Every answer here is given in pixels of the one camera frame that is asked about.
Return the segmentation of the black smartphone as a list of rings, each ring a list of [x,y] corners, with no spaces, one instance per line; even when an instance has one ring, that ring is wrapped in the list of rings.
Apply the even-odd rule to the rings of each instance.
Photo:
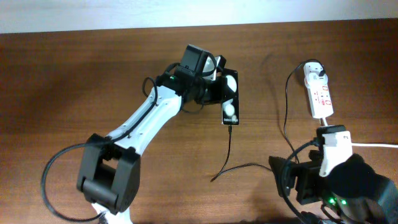
[[[224,125],[239,124],[239,82],[238,72],[225,69],[221,76],[221,121]]]

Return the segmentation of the white power strip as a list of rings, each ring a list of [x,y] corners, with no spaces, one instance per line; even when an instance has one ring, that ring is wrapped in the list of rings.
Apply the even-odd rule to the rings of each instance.
[[[307,62],[303,67],[303,71],[305,70],[314,72],[315,70],[324,70],[324,68],[318,62]],[[313,118],[322,119],[333,114],[333,105],[328,84],[307,88],[307,92]]]

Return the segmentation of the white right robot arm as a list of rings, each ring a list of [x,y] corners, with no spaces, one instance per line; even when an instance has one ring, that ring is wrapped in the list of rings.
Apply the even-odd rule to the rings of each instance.
[[[353,152],[351,134],[343,125],[322,126],[316,137],[286,159],[269,157],[278,194],[301,223],[320,223],[298,211],[289,200],[291,189],[301,205],[321,202],[344,223],[397,223],[395,183]]]

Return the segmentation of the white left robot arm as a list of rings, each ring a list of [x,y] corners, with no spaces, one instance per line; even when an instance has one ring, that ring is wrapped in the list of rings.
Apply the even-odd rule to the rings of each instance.
[[[220,102],[210,86],[226,59],[188,45],[179,63],[169,65],[152,82],[145,102],[120,127],[102,137],[93,134],[84,146],[76,187],[99,215],[100,223],[130,223],[129,207],[140,184],[141,157],[162,126],[185,103]]]

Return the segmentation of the white USB charger adapter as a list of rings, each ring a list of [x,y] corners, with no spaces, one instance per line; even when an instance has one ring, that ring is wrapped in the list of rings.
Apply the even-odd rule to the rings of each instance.
[[[328,83],[328,77],[324,70],[315,70],[314,72],[305,70],[304,74],[304,84],[307,88],[314,88]]]

